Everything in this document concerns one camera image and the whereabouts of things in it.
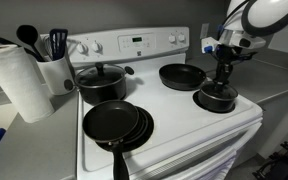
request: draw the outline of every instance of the pan handle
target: pan handle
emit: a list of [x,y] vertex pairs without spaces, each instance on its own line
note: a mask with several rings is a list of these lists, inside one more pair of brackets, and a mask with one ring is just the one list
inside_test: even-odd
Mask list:
[[129,180],[127,166],[123,158],[123,143],[113,143],[112,151],[114,155],[113,175],[114,180]]

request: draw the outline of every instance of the frying pan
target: frying pan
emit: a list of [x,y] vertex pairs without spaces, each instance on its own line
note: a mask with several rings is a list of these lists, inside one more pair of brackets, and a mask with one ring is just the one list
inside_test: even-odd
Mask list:
[[188,64],[165,65],[159,74],[165,86],[181,91],[197,89],[206,78],[203,70]]
[[112,146],[114,156],[114,180],[128,180],[129,174],[125,164],[123,138],[136,127],[139,113],[132,104],[112,100],[93,107],[84,117],[84,133],[98,143]]

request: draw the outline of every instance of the white electric stove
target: white electric stove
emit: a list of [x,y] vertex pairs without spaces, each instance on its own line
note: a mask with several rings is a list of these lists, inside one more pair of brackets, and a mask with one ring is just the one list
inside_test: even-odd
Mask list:
[[[95,62],[130,66],[125,101],[146,110],[154,130],[140,147],[125,152],[130,179],[224,179],[238,151],[261,125],[262,110],[242,96],[228,113],[213,113],[193,101],[196,91],[164,86],[159,69],[185,63],[186,27],[122,29],[72,35],[68,52],[75,68]],[[113,179],[113,155],[82,129],[93,106],[79,97],[77,178]]]

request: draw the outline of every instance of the stove knob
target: stove knob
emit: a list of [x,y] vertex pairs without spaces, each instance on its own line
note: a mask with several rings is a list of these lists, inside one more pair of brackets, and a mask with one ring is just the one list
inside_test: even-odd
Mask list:
[[102,46],[101,46],[100,43],[97,43],[97,42],[95,41],[95,42],[93,42],[93,44],[92,44],[92,49],[93,49],[94,52],[99,52],[99,51],[101,51]]
[[184,41],[185,41],[185,36],[184,36],[184,34],[178,35],[178,40],[179,40],[180,42],[184,42]]
[[83,43],[78,43],[76,49],[80,54],[85,54],[88,50],[87,46]]
[[170,35],[170,36],[168,37],[168,40],[170,41],[170,43],[175,43],[176,37],[175,37],[174,35]]

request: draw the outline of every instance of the stove control panel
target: stove control panel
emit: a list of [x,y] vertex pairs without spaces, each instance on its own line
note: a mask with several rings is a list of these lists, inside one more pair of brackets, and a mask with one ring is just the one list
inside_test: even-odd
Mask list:
[[70,35],[67,51],[74,67],[95,62],[117,63],[184,53],[189,47],[189,28],[160,27],[118,29]]

